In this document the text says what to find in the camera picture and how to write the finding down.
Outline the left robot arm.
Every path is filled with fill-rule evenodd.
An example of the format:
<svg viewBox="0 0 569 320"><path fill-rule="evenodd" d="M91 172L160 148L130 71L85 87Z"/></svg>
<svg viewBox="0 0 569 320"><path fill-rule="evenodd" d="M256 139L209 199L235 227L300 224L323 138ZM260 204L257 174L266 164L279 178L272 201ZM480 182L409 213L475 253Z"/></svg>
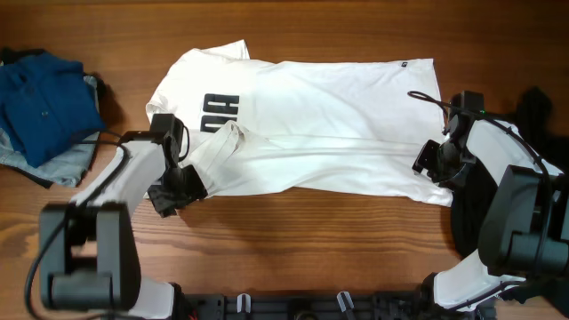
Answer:
<svg viewBox="0 0 569 320"><path fill-rule="evenodd" d="M117 157L67 204L39 216L40 250L26 279L24 301L39 281L49 310L85 312L91 319L193 319L176 283L144 277L131 217L144 196L163 218L206 196L196 170L182 168L184 129L127 132Z"/></svg>

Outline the white printed t-shirt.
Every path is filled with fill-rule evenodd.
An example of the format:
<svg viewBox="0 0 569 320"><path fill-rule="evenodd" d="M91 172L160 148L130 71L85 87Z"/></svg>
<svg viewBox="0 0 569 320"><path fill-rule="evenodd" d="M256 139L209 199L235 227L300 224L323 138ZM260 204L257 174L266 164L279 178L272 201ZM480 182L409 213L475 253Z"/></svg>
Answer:
<svg viewBox="0 0 569 320"><path fill-rule="evenodd" d="M239 40L184 53L146 112L187 126L186 164L210 196L296 187L447 206L452 193L413 171L444 116L412 91L438 95L433 60L272 63Z"/></svg>

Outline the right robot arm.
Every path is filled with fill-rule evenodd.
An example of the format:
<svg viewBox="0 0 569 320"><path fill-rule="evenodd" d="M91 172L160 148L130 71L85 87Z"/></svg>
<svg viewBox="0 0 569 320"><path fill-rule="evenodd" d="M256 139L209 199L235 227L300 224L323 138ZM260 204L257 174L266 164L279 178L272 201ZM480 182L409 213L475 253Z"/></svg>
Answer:
<svg viewBox="0 0 569 320"><path fill-rule="evenodd" d="M413 169L425 171L472 207L474 248L453 268L428 276L419 314L473 312L499 296L550 296L568 303L568 181L510 123L456 116L442 143L428 141Z"/></svg>

